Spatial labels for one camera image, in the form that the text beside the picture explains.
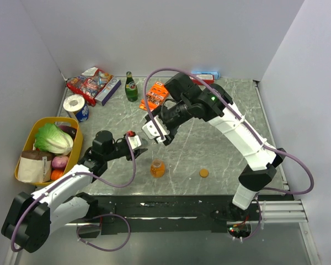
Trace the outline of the clear plastic bottle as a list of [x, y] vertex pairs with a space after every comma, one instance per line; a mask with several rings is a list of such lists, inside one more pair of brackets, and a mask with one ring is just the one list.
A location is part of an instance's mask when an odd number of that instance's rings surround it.
[[139, 149], [147, 149], [148, 148], [148, 141], [147, 139], [138, 136], [138, 148]]

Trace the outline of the orange bottle cap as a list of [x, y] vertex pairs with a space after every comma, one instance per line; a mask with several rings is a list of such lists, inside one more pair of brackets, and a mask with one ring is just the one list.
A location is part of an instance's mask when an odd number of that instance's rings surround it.
[[200, 171], [199, 171], [199, 175], [200, 175], [200, 177], [202, 177], [202, 178], [206, 178], [206, 177], [208, 177], [209, 176], [209, 171], [207, 170], [207, 169], [201, 169]]

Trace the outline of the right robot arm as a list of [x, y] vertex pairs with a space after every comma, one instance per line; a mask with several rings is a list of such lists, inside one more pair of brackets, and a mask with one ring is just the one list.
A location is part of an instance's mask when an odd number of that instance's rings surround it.
[[211, 84], [211, 88], [228, 104], [227, 107], [210, 90], [200, 89], [183, 73], [173, 76], [164, 87], [175, 102], [171, 108], [162, 105], [156, 109], [157, 118], [169, 132], [164, 137], [165, 145], [173, 141], [182, 124], [192, 118], [198, 118], [219, 130], [247, 161], [247, 166], [239, 176], [239, 186], [230, 206], [230, 213], [234, 219], [244, 219], [249, 214], [251, 201], [271, 182], [284, 156], [266, 150], [266, 140], [261, 136], [253, 136], [255, 130], [252, 126], [245, 126], [245, 117], [236, 117], [232, 113], [238, 108], [221, 86]]

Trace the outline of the orange juice bottle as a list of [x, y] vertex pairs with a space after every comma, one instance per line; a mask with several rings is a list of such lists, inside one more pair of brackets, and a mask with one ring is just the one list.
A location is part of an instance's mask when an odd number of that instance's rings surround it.
[[155, 159], [151, 163], [150, 173], [154, 178], [161, 178], [166, 171], [165, 164], [160, 159]]

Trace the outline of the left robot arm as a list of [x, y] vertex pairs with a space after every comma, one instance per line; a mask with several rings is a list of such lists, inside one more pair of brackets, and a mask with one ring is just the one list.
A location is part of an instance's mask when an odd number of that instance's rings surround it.
[[100, 131], [70, 171], [37, 192], [19, 193], [1, 229], [2, 235], [10, 239], [11, 250], [35, 252], [51, 233], [70, 221], [95, 220], [98, 207], [89, 196], [79, 195], [77, 191], [95, 180], [101, 181], [109, 161], [125, 157], [134, 162], [147, 151], [146, 145], [147, 140], [133, 131], [119, 140], [114, 140], [109, 131]]

